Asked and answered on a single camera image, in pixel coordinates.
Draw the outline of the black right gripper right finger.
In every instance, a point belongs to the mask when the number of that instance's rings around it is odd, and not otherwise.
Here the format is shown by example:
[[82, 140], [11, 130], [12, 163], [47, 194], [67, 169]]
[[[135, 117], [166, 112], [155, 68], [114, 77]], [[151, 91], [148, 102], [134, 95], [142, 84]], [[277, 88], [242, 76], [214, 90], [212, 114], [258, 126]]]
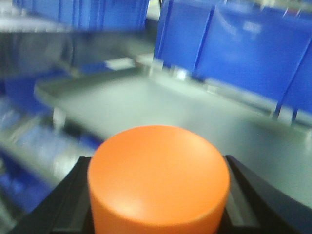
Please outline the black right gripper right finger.
[[231, 188], [219, 234], [310, 234], [311, 208], [284, 194], [231, 155]]

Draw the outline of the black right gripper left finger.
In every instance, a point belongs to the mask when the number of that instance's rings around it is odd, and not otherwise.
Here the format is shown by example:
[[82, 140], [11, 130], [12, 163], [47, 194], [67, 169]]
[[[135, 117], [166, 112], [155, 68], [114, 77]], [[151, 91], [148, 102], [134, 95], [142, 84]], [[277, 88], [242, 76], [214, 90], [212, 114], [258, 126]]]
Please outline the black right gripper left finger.
[[93, 234], [87, 169], [90, 157], [80, 157], [69, 174], [11, 234]]

